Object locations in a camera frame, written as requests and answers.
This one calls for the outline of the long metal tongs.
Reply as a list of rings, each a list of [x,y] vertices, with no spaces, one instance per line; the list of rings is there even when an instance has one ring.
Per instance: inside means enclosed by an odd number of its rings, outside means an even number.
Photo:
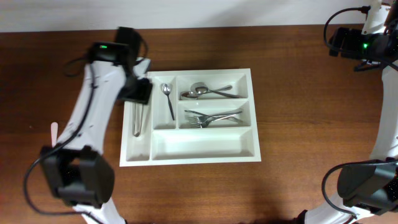
[[[141,135],[144,122],[144,105],[134,103],[132,115],[132,133],[134,137],[139,137]]]

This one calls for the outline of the small metal teaspoon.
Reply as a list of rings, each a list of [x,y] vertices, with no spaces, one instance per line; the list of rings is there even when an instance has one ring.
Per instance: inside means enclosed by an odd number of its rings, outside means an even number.
[[[175,120],[174,110],[172,107],[172,102],[170,100],[171,87],[167,83],[163,83],[163,84],[161,84],[161,90],[162,90],[162,93],[167,97],[171,117],[173,120]]]

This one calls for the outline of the large metal spoon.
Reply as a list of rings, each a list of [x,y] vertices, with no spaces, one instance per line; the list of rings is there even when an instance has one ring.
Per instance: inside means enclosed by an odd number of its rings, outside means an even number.
[[[224,86],[223,88],[216,89],[217,91],[228,91],[231,90],[233,87],[231,85]],[[181,100],[197,100],[198,95],[192,91],[181,91],[180,92],[180,99]]]

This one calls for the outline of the metal fork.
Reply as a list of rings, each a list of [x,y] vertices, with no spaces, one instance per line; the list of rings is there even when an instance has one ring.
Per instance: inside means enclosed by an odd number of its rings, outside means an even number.
[[[187,118],[188,122],[192,125],[197,125],[201,128],[208,126],[211,122],[219,121],[223,119],[232,119],[232,121],[237,121],[236,115],[239,115],[243,112],[243,109],[236,109],[228,112],[217,113],[212,115],[207,115],[203,113],[199,113],[196,111],[185,110],[185,112],[196,114],[197,116],[189,116]]]
[[[241,120],[239,118],[236,118],[234,116],[224,116],[224,117],[215,119],[215,121],[222,121],[222,120],[232,121],[232,122],[238,123],[238,124],[243,124],[244,123],[243,120]]]
[[[215,121],[215,119],[221,117],[189,116],[187,120],[191,128],[207,128],[210,123]]]

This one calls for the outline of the white plastic knife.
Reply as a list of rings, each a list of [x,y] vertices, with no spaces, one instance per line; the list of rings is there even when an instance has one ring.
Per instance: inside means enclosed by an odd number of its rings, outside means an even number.
[[[57,137],[58,137],[58,123],[52,122],[50,125],[50,137],[51,137],[51,144],[52,147],[55,147],[57,144]]]

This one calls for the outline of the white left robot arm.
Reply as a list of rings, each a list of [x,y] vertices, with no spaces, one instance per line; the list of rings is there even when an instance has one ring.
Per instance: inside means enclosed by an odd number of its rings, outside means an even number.
[[[148,104],[153,84],[143,75],[150,61],[137,30],[119,27],[112,42],[95,42],[82,56],[84,78],[72,115],[40,165],[53,197],[88,223],[125,223],[111,198],[115,174],[103,157],[104,136],[117,100]]]

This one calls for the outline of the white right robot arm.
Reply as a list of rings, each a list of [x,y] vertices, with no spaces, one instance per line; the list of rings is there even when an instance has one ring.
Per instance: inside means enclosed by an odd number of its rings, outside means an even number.
[[[322,180],[325,203],[304,210],[294,223],[357,223],[397,212],[397,1],[357,7],[366,15],[361,30],[340,27],[324,43],[331,56],[361,60],[354,70],[382,70],[379,131],[367,161],[331,168]]]

